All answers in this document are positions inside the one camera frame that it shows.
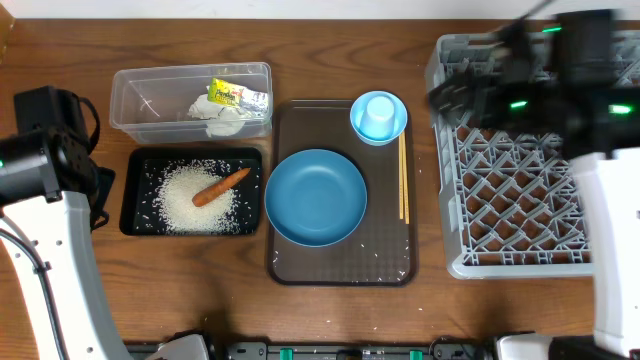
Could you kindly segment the orange carrot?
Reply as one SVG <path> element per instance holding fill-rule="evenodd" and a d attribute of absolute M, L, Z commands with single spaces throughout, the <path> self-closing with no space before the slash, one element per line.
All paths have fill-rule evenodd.
<path fill-rule="evenodd" d="M 224 194 L 226 191 L 233 188 L 236 184 L 241 182 L 250 173 L 249 168 L 243 168 L 221 181 L 201 190 L 195 194 L 192 198 L 192 203 L 196 207 L 203 207 L 216 198 Z"/>

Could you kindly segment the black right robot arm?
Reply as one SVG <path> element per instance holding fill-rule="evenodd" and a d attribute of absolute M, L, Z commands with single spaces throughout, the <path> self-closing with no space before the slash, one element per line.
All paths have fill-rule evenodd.
<path fill-rule="evenodd" d="M 594 279 L 590 336 L 504 336 L 500 359 L 639 355 L 638 49 L 605 11 L 436 43 L 425 79 L 450 274 Z"/>

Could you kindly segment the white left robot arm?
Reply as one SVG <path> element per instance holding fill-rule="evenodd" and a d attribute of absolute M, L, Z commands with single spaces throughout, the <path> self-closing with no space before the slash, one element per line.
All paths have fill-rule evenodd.
<path fill-rule="evenodd" d="M 99 190 L 87 148 L 59 127 L 1 143 L 1 241 L 42 359 L 131 358 L 92 244 Z"/>

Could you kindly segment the yellow green snack wrapper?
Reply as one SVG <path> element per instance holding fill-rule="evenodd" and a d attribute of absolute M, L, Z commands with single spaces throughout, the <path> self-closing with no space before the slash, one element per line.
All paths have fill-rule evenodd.
<path fill-rule="evenodd" d="M 242 85 L 222 79 L 212 78 L 207 86 L 207 100 L 219 105 L 232 107 L 263 116 L 269 110 L 267 93 L 251 90 Z"/>

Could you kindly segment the white napkin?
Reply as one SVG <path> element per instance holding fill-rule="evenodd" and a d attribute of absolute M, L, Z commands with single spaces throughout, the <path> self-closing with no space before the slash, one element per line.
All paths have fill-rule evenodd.
<path fill-rule="evenodd" d="M 245 125 L 245 113 L 238 108 L 211 102 L 207 94 L 200 95 L 190 105 L 187 115 L 206 122 L 209 137 L 229 137 L 237 134 Z"/>

